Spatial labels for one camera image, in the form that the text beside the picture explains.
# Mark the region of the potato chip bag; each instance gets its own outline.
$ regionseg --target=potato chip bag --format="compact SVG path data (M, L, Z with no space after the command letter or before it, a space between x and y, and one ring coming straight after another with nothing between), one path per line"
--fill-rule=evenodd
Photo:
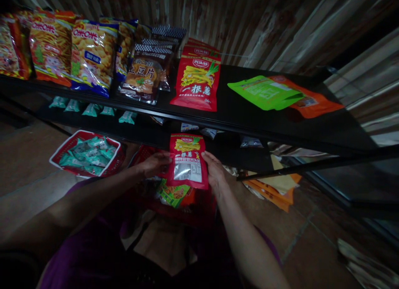
M29 79L32 72L28 40L18 18L10 13L0 16L0 74Z
M39 80L71 86L71 32L77 17L71 11L34 12L29 40Z
M116 82L121 84L128 73L129 59L134 49L134 33L137 23L124 21L111 17L101 17L100 23L119 24L118 51L116 52L115 73Z
M170 157L172 163L167 173L167 186L187 185L208 189L208 170L201 153L205 151L202 136L172 134L170 136Z
M109 98L119 24L77 20L72 31L71 89Z

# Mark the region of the orange snack bag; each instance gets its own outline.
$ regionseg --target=orange snack bag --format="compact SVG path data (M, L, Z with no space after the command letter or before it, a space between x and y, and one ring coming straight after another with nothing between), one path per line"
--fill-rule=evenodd
M29 40L39 80L71 86L71 33L76 18L71 11L39 10L33 15Z
M343 105L331 102L326 99L322 94L309 91L303 87L300 87L288 80L284 76L272 76L268 77L277 83L284 84L289 88L295 89L302 92L305 97L298 102L292 104L290 107L298 110L302 116L306 119L312 119L322 114L333 112L344 108Z
M0 17L0 74L19 79L29 79L27 39L15 15L6 13Z

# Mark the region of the shelf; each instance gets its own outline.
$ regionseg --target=shelf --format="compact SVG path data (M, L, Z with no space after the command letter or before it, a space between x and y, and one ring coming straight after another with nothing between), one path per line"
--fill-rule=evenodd
M171 80L176 79L175 73L175 70L171 71ZM172 92L160 92L158 103L153 106L117 96L115 89L111 90L111 98L105 99L72 91L51 82L24 81L0 76L0 84L3 89L41 91L217 130L237 132L334 155L353 156L377 148L372 139L345 109L324 114L314 119L303 119L299 112L291 108L280 111L263 111L227 86L229 82L238 82L258 75L273 76L277 74L279 73L222 65L217 90L217 112L170 105L170 100L175 97L174 89ZM320 92L331 101L337 101L323 84L318 86L317 89L310 88L309 77L284 75L300 86Z
M83 116L78 112L64 112L60 108L42 106L37 115L48 121L63 125L78 127L83 130L104 134L109 137L143 143L164 150L169 150L171 133L180 133L181 123L166 121L158 125L148 115L139 114L135 124L119 123L123 111L117 111L115 116L99 115L98 117ZM198 131L188 131L190 134L200 134ZM236 133L219 133L214 140L204 136L206 150L214 154L225 165L255 172L273 170L269 150L267 148L240 148L240 137Z

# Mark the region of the finger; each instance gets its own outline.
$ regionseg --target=finger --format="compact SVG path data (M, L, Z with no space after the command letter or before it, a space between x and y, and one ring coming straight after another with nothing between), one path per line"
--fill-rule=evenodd
M216 158L212 153L208 151L203 152L208 158L212 159L214 162L221 163L218 158Z

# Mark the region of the red basket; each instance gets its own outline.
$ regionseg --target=red basket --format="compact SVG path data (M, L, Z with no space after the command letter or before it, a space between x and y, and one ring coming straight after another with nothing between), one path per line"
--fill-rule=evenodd
M65 153L67 153L68 150L70 150L71 148L73 148L74 146L77 145L78 138L83 141L86 141L86 140L92 139L96 136L103 137L103 135L96 134L96 133L89 132L89 131L84 131L84 130L76 131L74 135L72 135L66 141L64 141L64 143L55 151L53 156L51 156L51 158L49 159L49 162L52 165L54 165L60 169L69 171L69 172L73 173L74 175L78 175L78 176L81 176L84 178L99 177L99 176L108 177L108 176L116 174L118 172L118 169L122 165L123 161L125 160L125 154L121 149L121 144L113 139L108 138L108 137L106 137L107 143L116 148L115 154L112 157L112 159L108 162L108 165L103 169L103 171L98 176L88 173L87 171L82 170L80 168L59 166L59 161L61 160L61 157Z

